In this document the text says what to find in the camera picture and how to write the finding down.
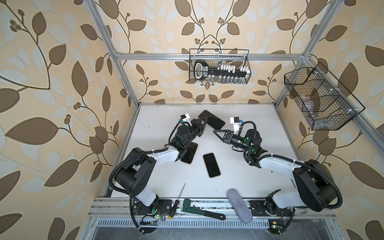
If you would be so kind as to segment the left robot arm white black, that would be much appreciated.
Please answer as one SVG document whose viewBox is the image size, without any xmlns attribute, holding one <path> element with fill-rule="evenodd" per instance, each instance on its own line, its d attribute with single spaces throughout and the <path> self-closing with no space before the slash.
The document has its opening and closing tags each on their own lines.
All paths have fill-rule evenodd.
<svg viewBox="0 0 384 240">
<path fill-rule="evenodd" d="M 109 187 L 130 197 L 131 218 L 142 234 L 145 230 L 135 220 L 133 202 L 141 204 L 145 216 L 157 218 L 161 214 L 159 196 L 148 187 L 151 174 L 156 166 L 181 160 L 193 140 L 203 135 L 207 122 L 208 117 L 189 120 L 187 114 L 182 115 L 164 148 L 149 151 L 134 148 L 112 170 L 108 179 Z"/>
</svg>

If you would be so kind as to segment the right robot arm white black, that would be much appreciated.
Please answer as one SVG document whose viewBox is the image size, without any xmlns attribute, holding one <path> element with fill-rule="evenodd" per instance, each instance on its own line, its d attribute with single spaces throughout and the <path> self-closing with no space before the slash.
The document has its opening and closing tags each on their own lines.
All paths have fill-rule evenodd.
<svg viewBox="0 0 384 240">
<path fill-rule="evenodd" d="M 267 215 L 275 217 L 288 209 L 293 217 L 297 208 L 321 212 L 323 209 L 337 209 L 342 206 L 341 191 L 317 161 L 300 162 L 268 154 L 261 147 L 259 132 L 254 129 L 248 130 L 245 137 L 231 130 L 215 130 L 214 134 L 223 143 L 242 149 L 243 157 L 249 166 L 271 170 L 295 182 L 296 188 L 293 190 L 278 189 L 267 195 L 264 203 L 256 207 L 258 211 L 263 210 Z"/>
</svg>

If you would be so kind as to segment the black socket set rail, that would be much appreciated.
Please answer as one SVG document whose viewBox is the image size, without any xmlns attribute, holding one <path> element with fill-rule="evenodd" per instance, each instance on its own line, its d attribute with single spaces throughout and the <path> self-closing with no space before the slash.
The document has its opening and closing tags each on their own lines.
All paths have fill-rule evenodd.
<svg viewBox="0 0 384 240">
<path fill-rule="evenodd" d="M 193 67 L 193 74 L 196 80 L 246 80 L 251 76 L 249 67 L 237 68 L 235 65 L 224 65 L 218 63 L 217 67 L 210 67 L 206 61 L 198 60 Z"/>
</svg>

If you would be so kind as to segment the middle phone in pink case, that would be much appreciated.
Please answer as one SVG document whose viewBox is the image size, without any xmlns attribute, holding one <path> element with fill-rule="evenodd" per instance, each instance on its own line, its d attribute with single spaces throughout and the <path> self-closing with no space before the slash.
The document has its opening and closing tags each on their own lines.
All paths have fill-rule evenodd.
<svg viewBox="0 0 384 240">
<path fill-rule="evenodd" d="M 210 178 L 215 178 L 221 175 L 216 157 L 213 153 L 203 155 L 204 162 Z"/>
</svg>

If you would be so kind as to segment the phone in pink case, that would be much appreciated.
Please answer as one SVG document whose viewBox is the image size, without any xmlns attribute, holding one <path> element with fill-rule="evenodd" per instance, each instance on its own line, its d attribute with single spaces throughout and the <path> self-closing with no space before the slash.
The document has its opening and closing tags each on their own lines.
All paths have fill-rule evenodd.
<svg viewBox="0 0 384 240">
<path fill-rule="evenodd" d="M 213 153 L 203 155 L 204 162 L 210 178 L 215 178 L 221 175 L 216 157 Z"/>
<path fill-rule="evenodd" d="M 181 162 L 190 165 L 194 159 L 197 148 L 198 148 L 198 144 L 190 143 L 187 147 L 187 152 L 181 158 Z"/>
</svg>

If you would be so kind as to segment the blue phone black screen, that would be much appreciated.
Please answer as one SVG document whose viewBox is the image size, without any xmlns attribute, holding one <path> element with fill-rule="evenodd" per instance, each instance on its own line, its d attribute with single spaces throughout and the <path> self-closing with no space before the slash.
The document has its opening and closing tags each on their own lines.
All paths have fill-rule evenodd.
<svg viewBox="0 0 384 240">
<path fill-rule="evenodd" d="M 207 117 L 207 124 L 212 127 L 214 130 L 221 130 L 222 127 L 226 124 L 223 120 L 213 115 L 207 110 L 204 110 L 199 114 L 199 118 Z"/>
</svg>

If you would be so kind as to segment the left phone in pink case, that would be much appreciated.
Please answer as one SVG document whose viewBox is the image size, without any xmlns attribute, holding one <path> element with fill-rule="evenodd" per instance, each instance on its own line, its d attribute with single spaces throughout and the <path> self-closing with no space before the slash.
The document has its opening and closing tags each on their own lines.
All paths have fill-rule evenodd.
<svg viewBox="0 0 384 240">
<path fill-rule="evenodd" d="M 197 148 L 198 148 L 198 144 L 190 143 L 187 147 L 187 152 L 181 158 L 181 162 L 190 165 L 194 159 Z"/>
</svg>

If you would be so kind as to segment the grey oblong pouch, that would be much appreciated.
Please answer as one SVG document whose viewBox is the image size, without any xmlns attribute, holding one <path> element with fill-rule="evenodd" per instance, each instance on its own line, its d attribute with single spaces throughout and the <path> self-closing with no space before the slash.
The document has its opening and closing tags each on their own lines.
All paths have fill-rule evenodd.
<svg viewBox="0 0 384 240">
<path fill-rule="evenodd" d="M 236 189 L 229 189 L 227 191 L 227 197 L 240 221 L 244 224 L 250 223 L 253 220 L 252 212 L 247 207 L 239 192 Z"/>
</svg>

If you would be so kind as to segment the green pipe wrench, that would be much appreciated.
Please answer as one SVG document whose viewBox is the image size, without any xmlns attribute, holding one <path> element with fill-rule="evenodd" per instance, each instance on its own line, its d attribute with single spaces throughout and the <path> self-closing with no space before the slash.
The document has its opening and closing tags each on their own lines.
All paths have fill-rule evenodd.
<svg viewBox="0 0 384 240">
<path fill-rule="evenodd" d="M 213 218 L 213 219 L 217 219 L 217 220 L 221 220 L 221 221 L 226 220 L 226 216 L 224 214 L 205 211 L 205 210 L 199 209 L 195 206 L 192 206 L 191 204 L 192 204 L 191 199 L 184 199 L 183 206 L 182 206 L 182 212 L 200 215 L 200 216 Z"/>
</svg>

